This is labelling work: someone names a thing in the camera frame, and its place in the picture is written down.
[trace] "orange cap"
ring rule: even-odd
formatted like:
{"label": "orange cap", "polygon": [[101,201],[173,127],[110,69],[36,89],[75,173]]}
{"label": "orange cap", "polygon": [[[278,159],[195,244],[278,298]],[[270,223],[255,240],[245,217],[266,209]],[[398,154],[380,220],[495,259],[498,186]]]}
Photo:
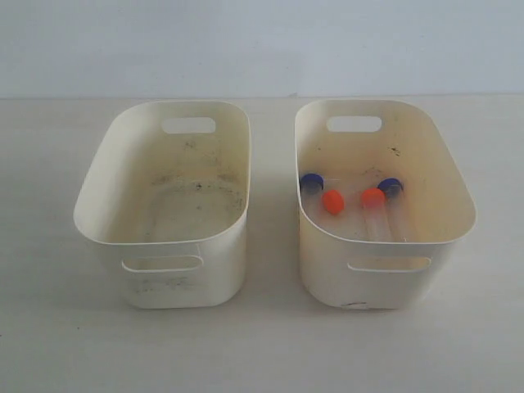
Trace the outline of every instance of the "orange cap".
{"label": "orange cap", "polygon": [[378,188],[368,188],[360,196],[363,207],[377,207],[386,203],[386,194]]}
{"label": "orange cap", "polygon": [[322,206],[332,215],[338,215],[344,210],[344,198],[337,190],[326,191],[322,195]]}

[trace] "white tabletop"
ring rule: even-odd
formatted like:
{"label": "white tabletop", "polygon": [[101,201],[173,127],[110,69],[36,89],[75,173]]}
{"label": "white tabletop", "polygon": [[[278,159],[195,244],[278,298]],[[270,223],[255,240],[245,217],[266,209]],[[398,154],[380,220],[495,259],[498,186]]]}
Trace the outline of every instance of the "white tabletop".
{"label": "white tabletop", "polygon": [[111,120],[138,100],[0,101],[0,391],[501,392],[524,383],[524,97],[397,97],[435,120],[478,222],[411,309],[318,303],[297,272],[293,120],[307,100],[231,100],[253,131],[245,286],[205,309],[137,310],[72,211]]}

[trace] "test tube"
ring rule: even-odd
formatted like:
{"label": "test tube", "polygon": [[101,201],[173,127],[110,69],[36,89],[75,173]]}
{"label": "test tube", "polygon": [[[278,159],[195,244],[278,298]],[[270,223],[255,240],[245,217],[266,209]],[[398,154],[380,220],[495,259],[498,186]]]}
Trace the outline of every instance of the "test tube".
{"label": "test tube", "polygon": [[300,198],[302,208],[309,219],[318,221],[320,198],[324,189],[324,179],[319,174],[305,174],[300,178]]}
{"label": "test tube", "polygon": [[377,188],[386,195],[386,207],[395,238],[400,242],[414,242],[413,228],[409,223],[404,199],[404,185],[397,178],[386,178],[378,184]]}
{"label": "test tube", "polygon": [[368,188],[362,192],[360,201],[362,202],[369,241],[392,242],[384,192],[378,188]]}

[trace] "white plastic bin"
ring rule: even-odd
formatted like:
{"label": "white plastic bin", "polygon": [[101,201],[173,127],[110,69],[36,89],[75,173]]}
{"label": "white plastic bin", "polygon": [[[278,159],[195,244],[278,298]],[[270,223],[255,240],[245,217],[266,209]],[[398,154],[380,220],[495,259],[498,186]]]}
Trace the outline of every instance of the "white plastic bin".
{"label": "white plastic bin", "polygon": [[218,305],[241,287],[251,137],[226,102],[149,102],[119,115],[75,223],[140,308]]}
{"label": "white plastic bin", "polygon": [[[331,118],[353,116],[380,118],[382,126],[371,133],[328,129]],[[327,100],[301,108],[295,132],[299,201],[300,176],[310,172],[379,171],[384,178],[400,178],[418,241],[338,237],[313,222],[300,201],[300,275],[308,291],[347,309],[396,309],[423,298],[476,219],[472,198],[431,119],[402,102]]]}

